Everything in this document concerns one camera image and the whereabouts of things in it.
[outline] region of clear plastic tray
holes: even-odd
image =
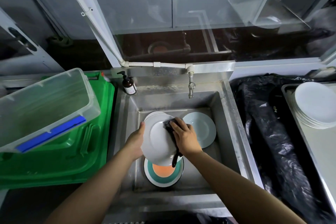
[[[0,152],[27,152],[99,115],[81,69],[57,74],[0,98]]]

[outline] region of soap dispenser bottle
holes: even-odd
[[[137,87],[135,86],[134,84],[134,81],[132,80],[132,78],[129,78],[125,71],[121,71],[117,74],[122,74],[123,75],[123,86],[124,86],[124,89],[126,91],[126,93],[128,95],[134,95],[135,93],[137,93]]]

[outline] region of bottle label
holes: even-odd
[[[131,87],[124,88],[124,89],[125,89],[126,93],[129,94],[129,95],[132,95],[137,91],[137,88],[134,84]]]

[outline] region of faucet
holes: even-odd
[[[189,98],[193,98],[194,97],[194,89],[196,88],[196,83],[193,82],[193,78],[194,78],[194,66],[191,65],[190,67],[188,67],[188,74],[189,74]]]

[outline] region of green container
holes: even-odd
[[[0,154],[0,189],[79,183],[106,163],[114,86],[100,73],[86,74],[101,114],[30,152]]]

